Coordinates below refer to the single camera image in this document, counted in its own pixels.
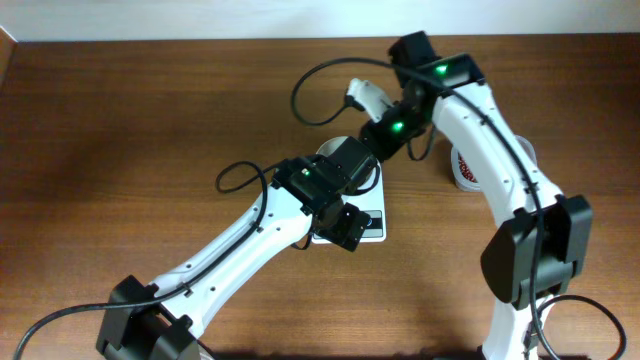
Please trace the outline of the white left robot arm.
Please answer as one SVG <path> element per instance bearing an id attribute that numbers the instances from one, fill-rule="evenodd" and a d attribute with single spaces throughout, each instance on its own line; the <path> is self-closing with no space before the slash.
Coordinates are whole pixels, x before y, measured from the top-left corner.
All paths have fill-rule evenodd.
<path id="1" fill-rule="evenodd" d="M 353 137 L 328 154 L 273 166 L 254 204 L 196 255 L 143 285 L 128 276 L 111 292 L 96 342 L 106 359 L 210 359 L 201 342 L 225 302 L 262 266 L 316 233 L 353 251 L 370 220 L 349 195 L 363 194 L 380 168 Z"/>

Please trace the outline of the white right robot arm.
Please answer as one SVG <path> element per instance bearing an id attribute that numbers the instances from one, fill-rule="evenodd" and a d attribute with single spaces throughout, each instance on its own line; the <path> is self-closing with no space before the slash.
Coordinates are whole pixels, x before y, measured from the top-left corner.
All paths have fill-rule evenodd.
<path id="1" fill-rule="evenodd" d="M 370 120 L 361 137 L 380 161 L 432 126 L 462 156 L 484 194 L 497 232 L 481 255 L 484 279 L 496 298 L 484 359 L 557 358 L 544 334 L 550 308 L 570 300 L 581 274 L 593 212 L 582 196 L 567 197 L 526 153 L 502 117 L 485 76 L 466 54 L 443 58 L 428 36 L 401 37 L 387 68 L 403 91 L 392 101 L 366 80 L 347 88 Z"/>

